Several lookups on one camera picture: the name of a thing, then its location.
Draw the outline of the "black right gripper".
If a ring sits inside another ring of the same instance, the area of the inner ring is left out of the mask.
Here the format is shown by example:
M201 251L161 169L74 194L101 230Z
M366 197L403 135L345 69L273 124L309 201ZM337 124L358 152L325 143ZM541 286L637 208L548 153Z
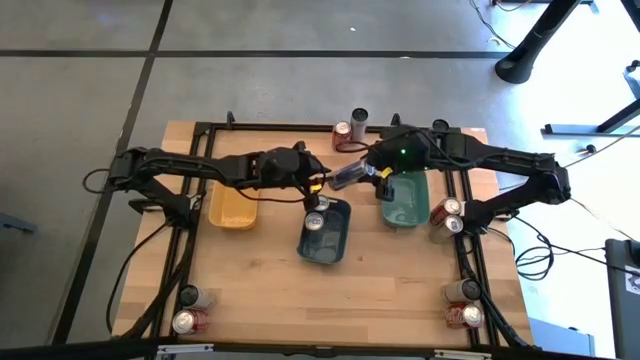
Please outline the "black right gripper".
M390 168L393 173L415 172L429 166L431 144L418 130L407 130L377 141L369 147L367 164L376 170ZM375 181L375 197L384 202L395 198L390 177L378 177Z

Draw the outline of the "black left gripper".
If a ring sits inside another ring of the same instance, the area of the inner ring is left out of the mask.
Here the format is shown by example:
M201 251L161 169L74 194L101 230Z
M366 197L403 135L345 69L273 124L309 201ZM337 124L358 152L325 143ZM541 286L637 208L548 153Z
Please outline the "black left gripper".
M320 195L313 186L323 185L330 169L307 147L304 141L292 147L277 147L259 154L255 164L254 189L294 188L301 194L304 209L314 211L320 205Z

